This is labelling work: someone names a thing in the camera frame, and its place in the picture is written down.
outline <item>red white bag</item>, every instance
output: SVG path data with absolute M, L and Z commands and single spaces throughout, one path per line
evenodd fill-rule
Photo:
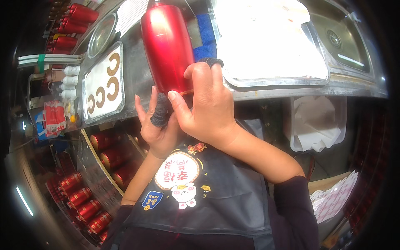
M 65 129 L 66 121 L 64 107 L 59 101 L 49 101 L 44 103 L 43 115 L 46 120 L 46 136 L 57 136 Z

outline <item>black sleeve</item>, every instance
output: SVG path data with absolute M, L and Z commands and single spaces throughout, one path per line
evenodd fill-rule
M 308 184 L 295 176 L 274 185 L 274 201 L 268 209 L 274 243 L 281 249 L 318 249 L 318 225 L 314 216 Z
M 107 238 L 103 242 L 103 245 L 101 247 L 102 250 L 107 250 L 111 248 L 112 242 L 114 241 L 118 229 L 121 227 L 126 218 L 130 215 L 132 209 L 132 205 L 120 206 L 117 211 L 117 216 L 112 220 L 110 226 L 108 227 Z

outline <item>blue label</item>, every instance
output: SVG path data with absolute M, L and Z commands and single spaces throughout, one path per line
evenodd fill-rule
M 144 210 L 146 211 L 155 208 L 156 205 L 161 201 L 163 195 L 164 193 L 150 191 L 145 197 L 144 202 L 142 203 L 142 207 L 144 207 Z

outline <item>black apron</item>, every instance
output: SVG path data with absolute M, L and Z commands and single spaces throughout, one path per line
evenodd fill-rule
M 188 136 L 160 166 L 111 249 L 128 227 L 239 235 L 253 238 L 256 250 L 274 249 L 267 195 L 261 174 Z

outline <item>fingernail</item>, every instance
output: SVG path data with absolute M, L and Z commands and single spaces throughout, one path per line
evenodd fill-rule
M 168 92 L 168 99 L 172 102 L 176 97 L 176 92 L 171 90 L 170 92 Z

